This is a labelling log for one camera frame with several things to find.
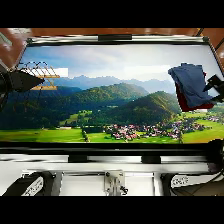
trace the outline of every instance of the folded shirt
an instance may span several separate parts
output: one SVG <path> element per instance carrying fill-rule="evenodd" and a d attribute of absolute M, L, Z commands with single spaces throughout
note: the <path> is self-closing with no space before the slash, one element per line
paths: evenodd
<path fill-rule="evenodd" d="M 204 104 L 210 104 L 210 106 L 211 104 L 214 105 L 214 102 L 211 101 L 213 97 L 209 96 L 207 91 L 203 92 L 206 84 L 201 65 L 182 63 L 181 66 L 169 69 L 168 74 L 172 76 L 179 87 L 180 93 L 186 98 L 189 108 L 202 106 Z"/>

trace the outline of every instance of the red cloth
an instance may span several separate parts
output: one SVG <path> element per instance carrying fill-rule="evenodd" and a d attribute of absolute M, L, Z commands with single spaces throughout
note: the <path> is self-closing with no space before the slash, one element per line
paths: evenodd
<path fill-rule="evenodd" d="M 187 100 L 186 100 L 184 94 L 180 92 L 180 88 L 176 82 L 175 82 L 175 86 L 176 86 L 178 102 L 179 102 L 179 105 L 183 112 L 188 112 L 188 111 L 197 110 L 197 109 L 211 109 L 214 107 L 214 104 L 212 104 L 212 103 L 202 104 L 197 107 L 191 107 L 191 108 L 188 107 Z"/>

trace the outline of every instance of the landscape picture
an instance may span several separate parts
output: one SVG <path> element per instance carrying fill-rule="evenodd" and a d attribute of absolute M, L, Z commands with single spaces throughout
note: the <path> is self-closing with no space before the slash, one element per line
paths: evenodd
<path fill-rule="evenodd" d="M 224 105 L 182 113 L 167 73 L 176 65 L 158 64 L 143 47 L 28 47 L 21 62 L 30 61 L 66 68 L 68 75 L 54 79 L 57 90 L 10 94 L 0 141 L 184 144 L 224 138 Z"/>

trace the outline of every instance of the metal bracket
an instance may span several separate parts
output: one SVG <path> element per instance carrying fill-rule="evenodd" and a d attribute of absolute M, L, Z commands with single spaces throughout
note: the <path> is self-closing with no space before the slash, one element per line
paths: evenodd
<path fill-rule="evenodd" d="M 122 170 L 111 170 L 105 173 L 104 190 L 107 196 L 126 195 L 125 173 Z"/>

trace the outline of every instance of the sky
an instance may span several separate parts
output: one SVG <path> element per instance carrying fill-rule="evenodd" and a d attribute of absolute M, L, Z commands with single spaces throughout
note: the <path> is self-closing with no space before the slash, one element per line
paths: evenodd
<path fill-rule="evenodd" d="M 67 68 L 69 78 L 113 76 L 118 79 L 170 80 L 168 70 L 181 63 L 201 64 L 212 76 L 221 74 L 209 46 L 202 45 L 67 45 L 27 47 L 21 62 L 45 61 Z"/>

